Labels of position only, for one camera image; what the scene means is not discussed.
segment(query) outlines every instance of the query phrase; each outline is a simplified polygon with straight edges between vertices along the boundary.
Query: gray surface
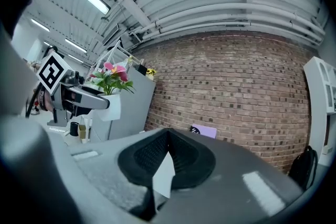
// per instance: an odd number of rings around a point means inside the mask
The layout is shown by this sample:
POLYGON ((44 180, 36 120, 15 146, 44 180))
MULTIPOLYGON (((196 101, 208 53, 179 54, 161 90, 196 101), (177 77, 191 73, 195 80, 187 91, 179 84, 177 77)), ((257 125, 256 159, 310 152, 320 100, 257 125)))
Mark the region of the gray surface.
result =
MULTIPOLYGON (((151 135, 147 132, 139 135, 139 139, 151 135)), ((60 173, 60 177, 74 199, 78 210, 83 218, 83 223, 144 223, 140 219, 126 213, 120 207, 111 203, 101 192, 99 192, 84 173, 80 170, 73 157, 70 155, 69 148, 66 147, 60 135, 48 134, 55 163, 60 173)), ((132 144, 137 137, 125 138, 125 143, 132 144)), ((90 147, 97 150, 109 151, 115 141, 108 141, 97 144, 84 144, 71 148, 73 153, 87 151, 90 147)))
POLYGON ((99 156, 78 161, 79 168, 92 185, 112 203, 130 210, 142 204, 146 188, 128 182, 119 170, 118 156, 125 147, 151 134, 153 132, 146 132, 104 143, 72 146, 69 149, 72 155, 87 151, 98 152, 99 156))
POLYGON ((117 121, 103 122, 93 117, 91 142, 114 140, 143 131, 151 104, 155 83, 130 67, 128 76, 133 81, 134 94, 121 91, 121 116, 117 121))
POLYGON ((246 188, 242 175, 254 171, 266 179, 286 204, 301 195, 289 177, 252 152, 201 135, 185 135, 206 145, 216 156, 209 179, 190 191, 172 192, 171 199, 153 219, 155 223, 254 223, 267 217, 246 188))
MULTIPOLYGON (((116 160, 123 148, 154 132, 104 143, 74 146, 70 148, 70 151, 72 154, 88 150, 100 153, 98 157, 80 161, 79 166, 92 185, 110 201, 123 208, 129 208, 141 200, 144 192, 141 187, 132 186, 125 181, 118 170, 116 160)), ((262 220, 267 215, 257 204, 242 179, 243 174, 254 171, 261 175, 286 205, 301 195, 300 188, 289 177, 250 151, 231 143, 197 134, 187 132, 185 135, 206 145, 215 153, 216 167, 209 179, 198 187, 172 192, 171 199, 152 222, 166 224, 253 223, 262 220)))

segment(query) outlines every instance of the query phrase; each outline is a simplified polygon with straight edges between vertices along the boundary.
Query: white shelf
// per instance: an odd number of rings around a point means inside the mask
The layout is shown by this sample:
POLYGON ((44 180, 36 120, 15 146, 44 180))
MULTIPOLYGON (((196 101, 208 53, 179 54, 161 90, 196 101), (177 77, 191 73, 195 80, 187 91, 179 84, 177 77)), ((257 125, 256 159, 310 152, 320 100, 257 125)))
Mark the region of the white shelf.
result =
POLYGON ((316 150, 319 162, 326 163, 331 154, 322 156, 322 151, 327 130, 327 115, 336 114, 336 69, 317 57, 310 59, 303 69, 307 77, 311 104, 309 145, 316 150))

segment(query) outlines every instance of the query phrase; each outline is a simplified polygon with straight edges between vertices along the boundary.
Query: white paper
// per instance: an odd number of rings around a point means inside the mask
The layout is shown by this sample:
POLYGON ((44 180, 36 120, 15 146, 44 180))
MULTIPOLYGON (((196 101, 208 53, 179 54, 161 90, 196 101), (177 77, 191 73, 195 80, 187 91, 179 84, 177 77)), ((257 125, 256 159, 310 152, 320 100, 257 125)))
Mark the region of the white paper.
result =
POLYGON ((172 156, 167 153, 159 169, 153 176, 153 190, 161 195, 170 198, 172 180, 175 175, 172 156))

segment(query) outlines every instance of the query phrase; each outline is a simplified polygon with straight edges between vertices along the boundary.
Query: sticker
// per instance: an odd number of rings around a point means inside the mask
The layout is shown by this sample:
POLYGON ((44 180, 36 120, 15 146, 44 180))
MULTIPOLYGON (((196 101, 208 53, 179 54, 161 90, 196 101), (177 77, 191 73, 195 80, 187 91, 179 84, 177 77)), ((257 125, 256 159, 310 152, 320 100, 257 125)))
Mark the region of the sticker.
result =
POLYGON ((191 127, 190 127, 190 131, 191 131, 192 133, 195 133, 195 134, 201 134, 201 132, 199 131, 199 129, 197 129, 197 128, 194 127, 194 126, 191 126, 191 127))
POLYGON ((61 56, 53 52, 49 55, 43 66, 41 66, 37 77, 46 90, 50 94, 53 94, 58 83, 69 69, 71 69, 71 67, 61 56))

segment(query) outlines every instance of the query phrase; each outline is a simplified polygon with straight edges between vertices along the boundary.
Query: backpack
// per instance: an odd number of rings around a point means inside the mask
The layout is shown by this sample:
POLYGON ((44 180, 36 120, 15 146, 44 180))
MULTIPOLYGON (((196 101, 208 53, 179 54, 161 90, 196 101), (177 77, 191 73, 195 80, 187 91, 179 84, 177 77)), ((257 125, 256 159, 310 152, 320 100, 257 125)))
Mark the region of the backpack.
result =
POLYGON ((303 153, 294 160, 288 176, 291 177, 303 190, 307 190, 313 185, 318 164, 317 162, 318 159, 316 151, 313 150, 311 146, 306 146, 303 153), (307 187, 312 170, 312 181, 310 186, 307 187))

